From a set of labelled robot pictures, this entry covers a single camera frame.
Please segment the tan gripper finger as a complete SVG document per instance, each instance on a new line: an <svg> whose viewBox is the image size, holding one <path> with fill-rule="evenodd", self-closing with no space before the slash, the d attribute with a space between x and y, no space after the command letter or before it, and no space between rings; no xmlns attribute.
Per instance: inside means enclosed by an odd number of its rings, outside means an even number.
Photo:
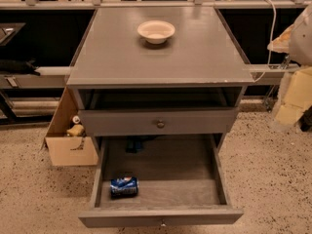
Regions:
<svg viewBox="0 0 312 234"><path fill-rule="evenodd" d="M286 28L280 36L272 40L268 44L267 49L275 53L288 54L290 52L290 41L291 41L292 31L293 31L293 24L290 25L288 28Z"/></svg>

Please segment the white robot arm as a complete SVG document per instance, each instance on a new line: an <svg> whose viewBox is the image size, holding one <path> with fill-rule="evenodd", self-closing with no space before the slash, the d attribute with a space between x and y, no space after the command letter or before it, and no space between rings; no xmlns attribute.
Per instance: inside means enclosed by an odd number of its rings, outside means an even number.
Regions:
<svg viewBox="0 0 312 234"><path fill-rule="evenodd" d="M312 4L309 4L293 24L272 40L267 49L285 53L300 65L312 65Z"/></svg>

